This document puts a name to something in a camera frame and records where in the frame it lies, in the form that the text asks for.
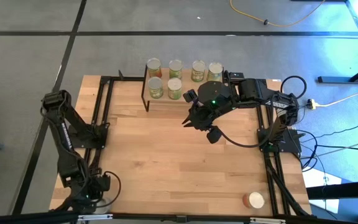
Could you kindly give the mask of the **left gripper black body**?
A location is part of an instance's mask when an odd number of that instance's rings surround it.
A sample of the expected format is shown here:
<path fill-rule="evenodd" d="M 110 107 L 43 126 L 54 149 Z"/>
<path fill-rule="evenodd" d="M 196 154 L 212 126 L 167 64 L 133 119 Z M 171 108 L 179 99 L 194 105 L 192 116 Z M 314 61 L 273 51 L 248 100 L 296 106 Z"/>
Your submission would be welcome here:
<path fill-rule="evenodd" d="M 96 175 L 92 176 L 84 189 L 84 197 L 87 201 L 94 202 L 102 197 L 102 194 L 109 191 L 111 186 L 110 176 Z"/>

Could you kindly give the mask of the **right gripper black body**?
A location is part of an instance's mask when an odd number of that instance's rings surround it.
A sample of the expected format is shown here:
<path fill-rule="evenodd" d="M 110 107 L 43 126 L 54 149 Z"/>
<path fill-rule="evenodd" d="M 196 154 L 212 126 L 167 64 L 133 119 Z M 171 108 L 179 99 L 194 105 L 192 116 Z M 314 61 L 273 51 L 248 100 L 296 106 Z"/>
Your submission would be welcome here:
<path fill-rule="evenodd" d="M 199 122 L 201 127 L 195 128 L 199 130 L 206 130 L 208 129 L 213 121 L 218 117 L 222 116 L 225 112 L 225 107 L 218 106 L 215 104 L 212 105 L 200 105 L 195 104 L 193 105 L 193 111 L 196 112 L 196 116 L 194 118 L 194 122 Z"/>

